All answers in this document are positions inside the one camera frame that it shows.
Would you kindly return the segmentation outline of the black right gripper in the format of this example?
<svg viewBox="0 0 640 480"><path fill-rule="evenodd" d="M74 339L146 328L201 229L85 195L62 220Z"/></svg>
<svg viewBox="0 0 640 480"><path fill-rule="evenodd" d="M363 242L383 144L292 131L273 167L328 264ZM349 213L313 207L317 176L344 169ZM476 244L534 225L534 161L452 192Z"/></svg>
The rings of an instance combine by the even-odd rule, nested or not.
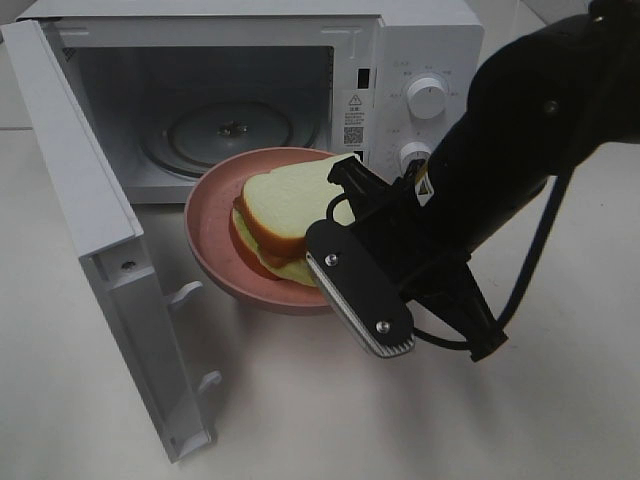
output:
<svg viewBox="0 0 640 480"><path fill-rule="evenodd" d="M426 221L411 177L388 184L356 158L336 162L328 181L346 195L355 222L350 231L398 289L403 302L417 301L462 341L414 334L432 345L467 351L473 361L494 353L507 335L494 318L467 266L468 252L440 238Z"/></svg>

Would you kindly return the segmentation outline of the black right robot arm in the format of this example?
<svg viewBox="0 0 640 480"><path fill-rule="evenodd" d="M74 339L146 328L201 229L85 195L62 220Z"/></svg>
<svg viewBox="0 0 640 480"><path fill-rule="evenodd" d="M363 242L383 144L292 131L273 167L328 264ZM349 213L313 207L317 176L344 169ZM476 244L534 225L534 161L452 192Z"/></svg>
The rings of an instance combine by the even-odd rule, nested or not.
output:
<svg viewBox="0 0 640 480"><path fill-rule="evenodd" d="M417 341L473 360L505 341L577 167L639 139L639 5L593 1L525 35L475 74L466 111L392 183L358 160L328 179L355 216L328 215L308 261L352 332L381 358ZM476 248L541 191L549 199L508 300L494 315L469 268Z"/></svg>

